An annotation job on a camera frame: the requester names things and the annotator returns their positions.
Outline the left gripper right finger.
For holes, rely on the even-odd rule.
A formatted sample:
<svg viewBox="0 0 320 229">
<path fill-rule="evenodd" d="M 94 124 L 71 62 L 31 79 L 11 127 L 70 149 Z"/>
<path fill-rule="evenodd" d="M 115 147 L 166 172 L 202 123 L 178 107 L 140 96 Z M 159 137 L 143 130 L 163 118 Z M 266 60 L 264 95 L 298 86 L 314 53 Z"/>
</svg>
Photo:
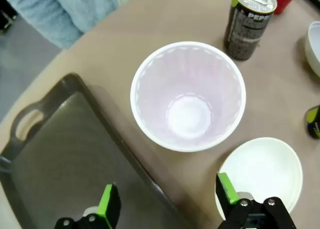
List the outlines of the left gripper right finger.
<svg viewBox="0 0 320 229">
<path fill-rule="evenodd" d="M 297 228 L 280 198 L 269 197 L 263 203 L 240 198 L 225 172 L 216 175 L 215 193 L 224 215 L 219 229 Z"/>
</svg>

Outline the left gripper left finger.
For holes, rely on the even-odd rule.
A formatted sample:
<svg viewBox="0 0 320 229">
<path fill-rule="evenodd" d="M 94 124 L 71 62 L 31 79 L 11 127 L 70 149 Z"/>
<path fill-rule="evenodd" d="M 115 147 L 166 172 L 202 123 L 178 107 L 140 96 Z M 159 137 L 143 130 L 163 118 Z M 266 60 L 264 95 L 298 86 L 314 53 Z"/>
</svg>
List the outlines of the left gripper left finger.
<svg viewBox="0 0 320 229">
<path fill-rule="evenodd" d="M 75 221 L 70 217 L 57 220 L 55 229 L 115 229 L 121 212 L 121 199 L 117 186 L 107 184 L 95 213 Z"/>
</svg>

